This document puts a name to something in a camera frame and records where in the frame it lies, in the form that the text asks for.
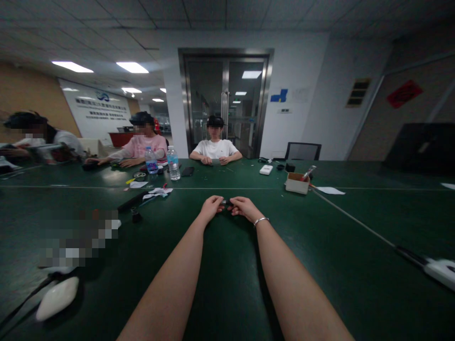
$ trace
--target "green table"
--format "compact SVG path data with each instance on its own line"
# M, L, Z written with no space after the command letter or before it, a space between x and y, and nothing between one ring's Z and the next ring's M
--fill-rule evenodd
M266 213L278 234L307 267L358 340L453 340L455 294L432 281L393 249L315 193L284 190L286 173L260 175L256 160L227 167L194 166L192 177L165 182L175 190L142 207L143 221L120 214L118 238L74 274L76 300L44 323L34 320L42 294L0 332L5 340L114 340L163 262L198 214L217 194L246 196ZM324 195L393 243L433 257L455 259L454 182L382 169L375 162L296 162L317 165L314 183L344 196ZM143 189L124 191L134 170L80 165L29 169L0 180L0 318L45 276L36 269L49 229L83 228L80 210L112 210ZM251 225L226 212L208 226L186 340L280 340Z

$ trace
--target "white t-shirt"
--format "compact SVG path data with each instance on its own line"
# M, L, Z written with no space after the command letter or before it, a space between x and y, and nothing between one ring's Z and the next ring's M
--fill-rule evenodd
M54 137L54 140L52 143L59 144L60 142L65 143L70 148L74 148L74 151L76 153L78 153L80 156L84 156L84 148L82 147L82 144L77 139L76 135L71 134L70 132L67 132L65 130L57 129L57 133L55 134L55 137ZM16 142L14 145L16 147L19 147L19 146L38 147L38 146L41 146L44 144L46 144L45 139L32 137L32 138L25 138L23 140L20 140L20 141Z
M194 151L211 159L219 159L222 156L231 156L238 152L238 149L229 140L219 140L218 142L202 140Z

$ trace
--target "door frame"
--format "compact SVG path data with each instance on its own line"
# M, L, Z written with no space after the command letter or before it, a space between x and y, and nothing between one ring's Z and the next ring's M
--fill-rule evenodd
M257 119L257 138L253 145L254 157L258 158L261 151L262 136L264 132L265 112L269 97L270 79L272 75L273 54L274 49L224 49L224 48L179 48L179 65L180 77L182 81L182 98L183 98L183 113L185 120L186 139L188 146L188 154L192 152L191 144L191 127L192 119L190 115L191 108L191 89L188 70L188 61L196 61L203 59L205 61L219 61L223 62L223 92L227 91L228 87L228 64L230 61L235 62L252 62L252 58L260 58L264 62L262 80L261 80L261 93L262 100L258 105L258 119ZM223 117L225 124L228 124L228 113L226 110L226 117ZM223 133L223 138L227 135L227 130Z

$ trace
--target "person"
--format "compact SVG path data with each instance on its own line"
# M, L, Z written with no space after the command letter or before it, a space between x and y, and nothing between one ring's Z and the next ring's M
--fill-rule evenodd
M242 153L229 140L221 140L224 121L219 116L210 116L207 120L207 130L210 140L202 140L191 152L190 159L200 160L203 164L211 165L212 159L219 159L221 165L241 159Z
M204 230L224 210L211 196L142 296L118 337L125 340L181 340L196 291ZM234 197L231 214L255 224L265 281L286 340L353 340L323 291L245 197Z
M84 149L77 137L65 130L55 129L48 124L47 118L36 111L18 111L11 115L3 125L6 128L18 129L25 138L14 143L16 149L1 149L0 155L7 157L30 157L26 147L38 147L44 144L65 143L70 149L84 155Z
M115 159L130 158L122 160L120 166L133 167L146 161L144 155L148 146L152 147L157 160L165 158L166 139L154 130L155 119L146 111L140 111L131 117L130 122L134 126L135 135L121 150L102 159L88 158L85 163L98 161L98 165L102 165Z

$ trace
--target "hand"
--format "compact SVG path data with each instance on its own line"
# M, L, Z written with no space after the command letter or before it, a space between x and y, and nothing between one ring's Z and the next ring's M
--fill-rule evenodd
M85 163L93 162L93 161L98 161L98 166L101 166L105 163L111 162L111 158L103 158L103 159L95 159L95 158L88 158L85 160Z
M11 157L28 157L30 156L28 150L17 148L17 149L9 149L5 148L0 150L0 155L4 156L11 156Z
M219 196L211 196L210 198L208 198L202 205L199 216L208 223L210 220L213 219L216 213L219 213L222 210L224 210L224 206L221 206L222 200L223 197Z
M232 215L243 215L251 223L264 217L264 215L257 209L253 202L245 197L234 197L231 199L234 206L228 207L228 211L232 211Z
M203 164L212 164L212 159L208 156L203 156L200 160Z
M126 159L119 163L120 167L122 168L129 168L133 166L137 166L145 161L144 158L137 158L137 159Z
M231 158L228 156L221 156L219 159L219 163L221 163L221 166L226 166L228 163L231 162Z

